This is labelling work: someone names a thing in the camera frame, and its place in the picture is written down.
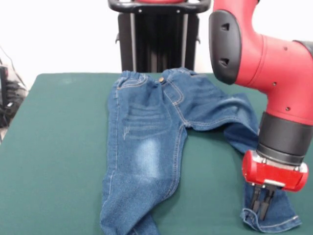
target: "white backdrop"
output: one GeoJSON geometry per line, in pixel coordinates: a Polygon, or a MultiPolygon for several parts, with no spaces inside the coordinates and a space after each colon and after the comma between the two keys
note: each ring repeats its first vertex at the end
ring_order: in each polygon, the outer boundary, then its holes
{"type": "MultiPolygon", "coordinates": [[[[107,0],[0,0],[0,8],[0,45],[28,87],[40,73],[121,71],[119,44],[114,43],[118,13],[107,0]]],[[[311,0],[261,0],[253,25],[281,39],[313,41],[312,9],[311,0]]],[[[198,72],[212,72],[210,13],[199,14],[198,72]]],[[[1,51],[0,58],[9,63],[1,51]]]]}

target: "red robot arm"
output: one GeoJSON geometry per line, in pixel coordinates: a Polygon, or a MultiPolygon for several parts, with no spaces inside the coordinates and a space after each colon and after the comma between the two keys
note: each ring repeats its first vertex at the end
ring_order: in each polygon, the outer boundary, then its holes
{"type": "Polygon", "coordinates": [[[243,160],[246,181],[270,191],[299,191],[308,178],[303,159],[313,136],[313,43],[256,33],[252,16],[257,4],[258,0],[214,1],[209,19],[212,68],[220,81],[268,97],[258,147],[243,160]]]}

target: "jeans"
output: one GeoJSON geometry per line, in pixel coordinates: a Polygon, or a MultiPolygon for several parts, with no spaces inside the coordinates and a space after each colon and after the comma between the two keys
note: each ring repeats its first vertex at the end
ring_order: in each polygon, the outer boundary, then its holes
{"type": "MultiPolygon", "coordinates": [[[[223,126],[226,140],[245,153],[258,142],[258,120],[244,94],[227,95],[205,75],[180,68],[162,78],[125,71],[108,100],[107,172],[100,225],[105,235],[158,235],[150,211],[169,198],[180,178],[187,128],[223,126]]],[[[301,224],[287,194],[277,191],[264,221],[249,209],[244,185],[241,218],[257,231],[276,233],[301,224]]]]}

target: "jeans hem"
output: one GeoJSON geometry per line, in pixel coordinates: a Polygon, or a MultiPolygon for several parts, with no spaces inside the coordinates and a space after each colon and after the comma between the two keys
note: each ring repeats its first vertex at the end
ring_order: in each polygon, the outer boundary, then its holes
{"type": "Polygon", "coordinates": [[[260,226],[257,214],[248,208],[243,208],[240,217],[243,219],[243,222],[250,226],[252,229],[263,233],[281,233],[291,230],[302,224],[299,216],[296,215],[279,224],[260,226]]]}

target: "green table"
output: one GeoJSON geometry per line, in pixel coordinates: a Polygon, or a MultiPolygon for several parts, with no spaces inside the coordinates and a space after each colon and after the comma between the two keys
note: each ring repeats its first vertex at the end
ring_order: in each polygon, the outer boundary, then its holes
{"type": "MultiPolygon", "coordinates": [[[[38,76],[0,146],[0,235],[102,234],[106,100],[118,76],[38,76]]],[[[264,95],[224,85],[213,75],[209,79],[228,93],[245,92],[261,116],[266,107],[264,95]]],[[[242,156],[218,131],[188,134],[179,188],[153,211],[161,234],[255,234],[239,217],[242,156]]],[[[311,167],[312,146],[305,159],[311,167]]],[[[310,177],[301,192],[290,194],[303,225],[285,234],[313,233],[312,189],[310,177]]]]}

